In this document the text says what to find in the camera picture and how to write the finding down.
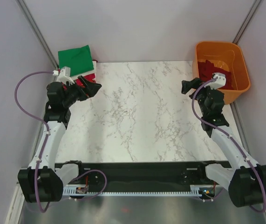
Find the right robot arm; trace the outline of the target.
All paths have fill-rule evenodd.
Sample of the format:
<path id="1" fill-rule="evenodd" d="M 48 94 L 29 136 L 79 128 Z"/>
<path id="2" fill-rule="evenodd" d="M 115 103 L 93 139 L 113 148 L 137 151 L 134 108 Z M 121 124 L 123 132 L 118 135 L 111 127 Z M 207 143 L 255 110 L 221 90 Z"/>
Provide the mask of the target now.
<path id="1" fill-rule="evenodd" d="M 195 91 L 189 96 L 192 99 L 192 109 L 198 103 L 202 116 L 195 113 L 201 121 L 202 129 L 219 146 L 228 159 L 231 168 L 220 164 L 207 165 L 197 172 L 201 183 L 211 180 L 228 191 L 232 203 L 240 208 L 249 206 L 259 213 L 266 211 L 266 165 L 257 162 L 236 140 L 229 123 L 222 114 L 224 94 L 217 90 L 223 81 L 214 77 L 207 82 L 195 78 L 182 81 L 182 94 L 191 89 Z"/>

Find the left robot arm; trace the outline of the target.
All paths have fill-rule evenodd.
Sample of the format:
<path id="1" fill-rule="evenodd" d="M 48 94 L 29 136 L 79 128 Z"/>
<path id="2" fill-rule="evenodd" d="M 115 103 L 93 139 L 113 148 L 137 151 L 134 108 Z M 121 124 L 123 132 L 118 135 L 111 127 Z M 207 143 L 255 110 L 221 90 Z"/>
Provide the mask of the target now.
<path id="1" fill-rule="evenodd" d="M 52 82 L 47 86 L 41 141 L 28 168 L 18 172 L 18 182 L 28 203 L 58 202 L 67 184 L 71 181 L 82 183 L 86 178 L 86 172 L 73 162 L 55 167 L 59 145 L 71 116 L 70 107 L 77 101 L 94 97 L 102 87 L 82 76 L 78 79 L 80 84 L 67 81 Z"/>

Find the dark red t shirt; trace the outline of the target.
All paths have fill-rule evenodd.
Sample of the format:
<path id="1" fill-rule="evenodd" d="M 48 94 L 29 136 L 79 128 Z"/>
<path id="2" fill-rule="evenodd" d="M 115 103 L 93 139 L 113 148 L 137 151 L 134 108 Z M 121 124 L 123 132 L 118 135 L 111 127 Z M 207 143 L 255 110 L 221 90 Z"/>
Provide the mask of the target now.
<path id="1" fill-rule="evenodd" d="M 221 89 L 233 90 L 232 73 L 230 71 L 215 67 L 215 65 L 208 60 L 205 62 L 198 62 L 198 74 L 202 81 L 207 82 L 208 80 L 212 79 L 214 73 L 222 73 L 226 77 L 226 84 Z"/>

